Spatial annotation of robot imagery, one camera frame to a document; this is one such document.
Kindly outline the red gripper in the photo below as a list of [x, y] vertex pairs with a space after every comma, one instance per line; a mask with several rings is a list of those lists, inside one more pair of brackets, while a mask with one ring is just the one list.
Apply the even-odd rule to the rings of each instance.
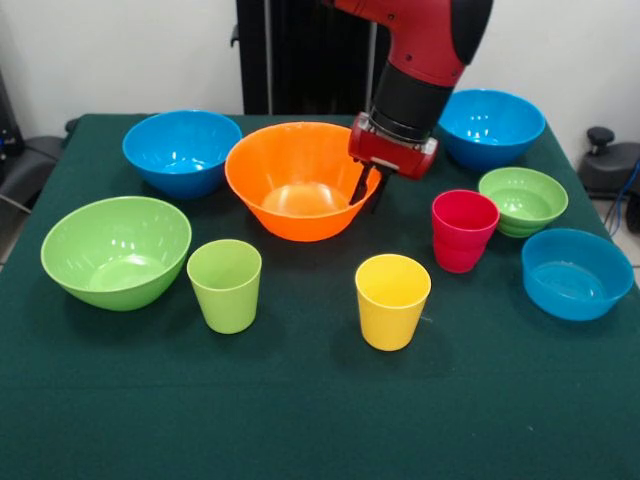
[[[433, 165], [438, 146], [439, 142], [433, 137], [423, 143], [395, 139], [375, 127], [367, 113], [360, 112], [351, 128], [348, 152], [363, 164], [349, 204], [355, 205], [366, 197], [373, 165], [386, 167], [409, 179], [420, 180]], [[381, 172], [380, 175], [380, 182], [370, 199], [371, 214], [376, 212], [389, 180], [387, 173]]]

